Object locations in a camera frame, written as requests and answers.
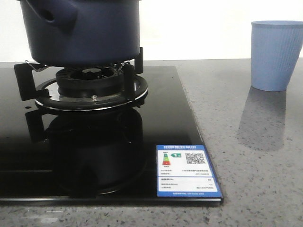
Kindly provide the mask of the light blue ribbed cup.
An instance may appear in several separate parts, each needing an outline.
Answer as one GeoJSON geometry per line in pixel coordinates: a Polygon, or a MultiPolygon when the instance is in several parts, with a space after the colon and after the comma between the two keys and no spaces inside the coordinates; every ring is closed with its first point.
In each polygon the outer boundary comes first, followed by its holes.
{"type": "Polygon", "coordinates": [[[287,90],[302,46],[302,21],[252,22],[251,86],[271,92],[287,90]]]}

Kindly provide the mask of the dark blue cooking pot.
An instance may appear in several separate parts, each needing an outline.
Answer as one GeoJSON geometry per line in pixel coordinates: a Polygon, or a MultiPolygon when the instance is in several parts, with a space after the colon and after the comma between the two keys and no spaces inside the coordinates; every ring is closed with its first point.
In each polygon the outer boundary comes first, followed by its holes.
{"type": "Polygon", "coordinates": [[[101,66],[140,52],[137,0],[22,0],[20,6],[38,63],[101,66]]]}

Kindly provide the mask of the black round gas burner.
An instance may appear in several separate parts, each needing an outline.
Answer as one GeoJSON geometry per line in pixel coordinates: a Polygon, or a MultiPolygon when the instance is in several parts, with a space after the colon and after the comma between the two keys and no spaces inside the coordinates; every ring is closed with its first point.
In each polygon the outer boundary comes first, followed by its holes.
{"type": "Polygon", "coordinates": [[[75,98],[89,98],[93,95],[108,96],[123,88],[122,71],[111,68],[62,69],[56,73],[58,92],[75,98]]]}

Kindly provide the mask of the blue energy label sticker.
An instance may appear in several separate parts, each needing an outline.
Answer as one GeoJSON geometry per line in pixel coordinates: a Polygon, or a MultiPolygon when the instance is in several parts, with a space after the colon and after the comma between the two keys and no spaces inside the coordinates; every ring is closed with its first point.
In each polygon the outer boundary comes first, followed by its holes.
{"type": "Polygon", "coordinates": [[[223,198],[204,145],[157,145],[157,196],[223,198]]]}

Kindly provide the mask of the black pot support grate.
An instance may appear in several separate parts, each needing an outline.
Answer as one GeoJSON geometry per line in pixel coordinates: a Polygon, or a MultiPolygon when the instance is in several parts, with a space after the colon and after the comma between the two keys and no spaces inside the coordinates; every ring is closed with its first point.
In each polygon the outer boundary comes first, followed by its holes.
{"type": "Polygon", "coordinates": [[[56,77],[39,86],[35,85],[33,71],[41,72],[47,68],[39,63],[25,62],[14,65],[15,76],[23,101],[34,99],[39,108],[59,112],[106,111],[122,106],[141,106],[148,94],[147,81],[140,76],[143,73],[143,48],[135,57],[134,64],[128,61],[90,68],[111,68],[122,71],[123,88],[120,92],[108,96],[93,95],[89,98],[75,98],[59,94],[56,77]]]}

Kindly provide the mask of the black glass gas stove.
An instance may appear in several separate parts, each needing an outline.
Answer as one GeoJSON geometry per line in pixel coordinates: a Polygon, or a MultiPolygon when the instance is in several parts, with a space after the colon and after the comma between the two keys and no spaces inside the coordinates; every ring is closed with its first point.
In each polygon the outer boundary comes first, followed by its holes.
{"type": "Polygon", "coordinates": [[[177,70],[146,67],[141,107],[108,113],[39,110],[20,98],[13,67],[0,69],[0,202],[215,206],[157,196],[157,145],[204,145],[177,70]]]}

